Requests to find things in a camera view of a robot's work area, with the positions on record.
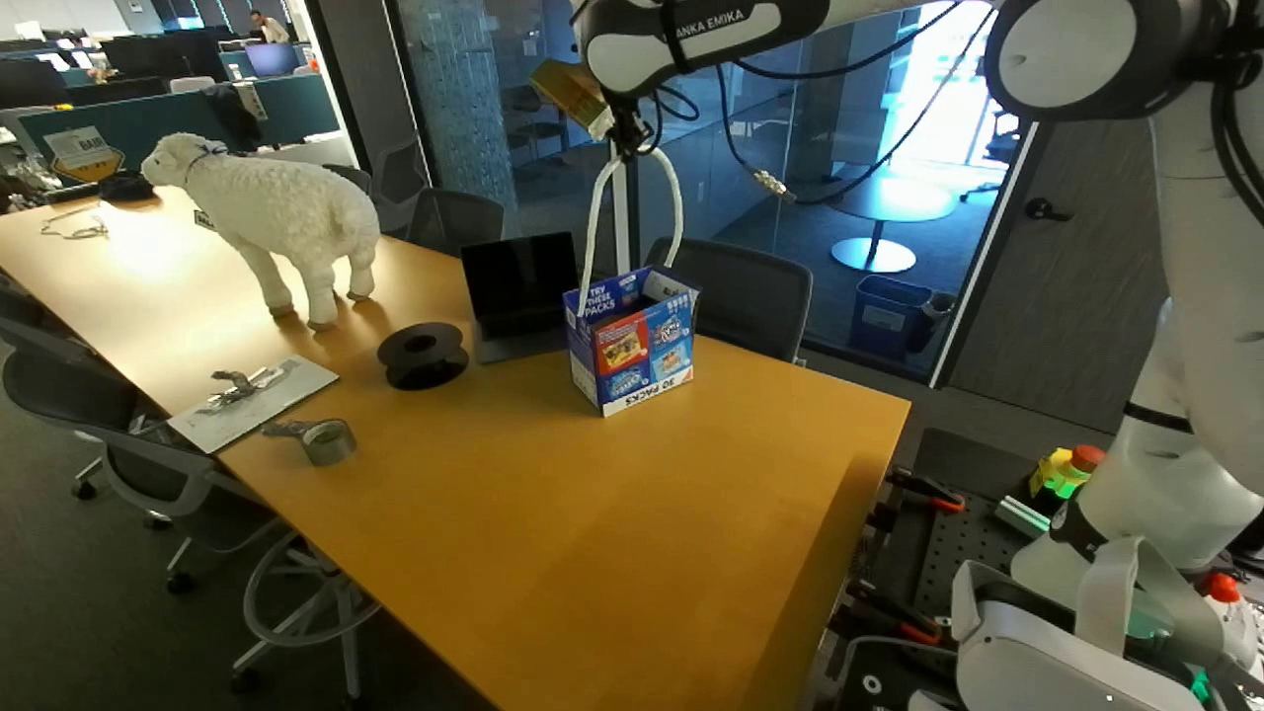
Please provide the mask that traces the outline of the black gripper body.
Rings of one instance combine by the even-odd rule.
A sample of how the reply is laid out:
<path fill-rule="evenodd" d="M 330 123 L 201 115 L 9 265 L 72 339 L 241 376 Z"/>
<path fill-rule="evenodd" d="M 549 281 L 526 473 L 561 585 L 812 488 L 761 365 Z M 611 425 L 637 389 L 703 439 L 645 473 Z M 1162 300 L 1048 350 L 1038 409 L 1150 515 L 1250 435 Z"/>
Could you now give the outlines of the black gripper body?
<path fill-rule="evenodd" d="M 654 130 L 645 123 L 637 102 L 616 102 L 608 143 L 620 156 L 637 156 L 654 151 Z"/>

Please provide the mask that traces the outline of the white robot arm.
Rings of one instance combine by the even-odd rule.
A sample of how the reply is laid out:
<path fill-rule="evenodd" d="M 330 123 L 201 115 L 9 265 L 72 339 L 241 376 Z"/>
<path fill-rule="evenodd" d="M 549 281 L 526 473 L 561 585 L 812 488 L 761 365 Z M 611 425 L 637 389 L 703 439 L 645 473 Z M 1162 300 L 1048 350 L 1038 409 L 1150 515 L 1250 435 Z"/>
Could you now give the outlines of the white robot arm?
<path fill-rule="evenodd" d="M 582 61 L 608 93 L 734 61 L 925 0 L 589 0 Z M 1202 569 L 1264 493 L 1260 0 L 988 0 L 990 93 L 1044 124 L 1150 124 L 1164 305 L 1107 467 L 1048 538 L 1139 538 Z"/>

